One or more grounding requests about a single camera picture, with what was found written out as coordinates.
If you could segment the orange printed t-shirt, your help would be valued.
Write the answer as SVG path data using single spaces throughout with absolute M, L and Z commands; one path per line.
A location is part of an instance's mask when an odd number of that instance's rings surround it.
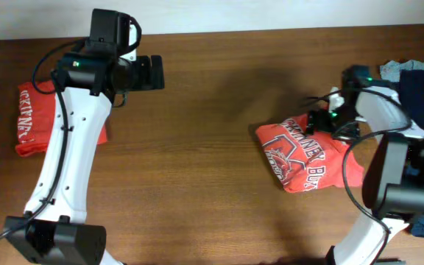
M 326 132 L 305 135 L 307 121 L 303 114 L 255 131 L 272 171 L 289 193 L 343 188 L 342 162 L 349 145 Z

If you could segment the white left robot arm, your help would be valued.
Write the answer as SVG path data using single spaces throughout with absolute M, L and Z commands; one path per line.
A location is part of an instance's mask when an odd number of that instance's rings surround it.
M 54 123 L 38 184 L 23 216 L 8 216 L 1 237 L 31 264 L 114 264 L 107 232 L 87 219 L 97 142 L 117 96 L 163 89 L 160 56 L 139 56 L 140 24 L 95 9 L 89 36 L 72 41 L 51 73 Z

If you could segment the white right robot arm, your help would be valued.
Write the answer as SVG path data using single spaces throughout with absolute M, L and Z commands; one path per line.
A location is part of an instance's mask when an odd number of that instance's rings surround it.
M 327 264 L 381 264 L 380 255 L 400 231 L 424 216 L 424 130 L 409 116 L 398 92 L 374 79 L 366 66 L 342 72 L 342 86 L 316 98 L 327 110 L 308 114 L 304 133 L 325 132 L 353 150 L 375 138 L 378 147 L 362 184 L 360 210 L 350 232 L 332 246 Z

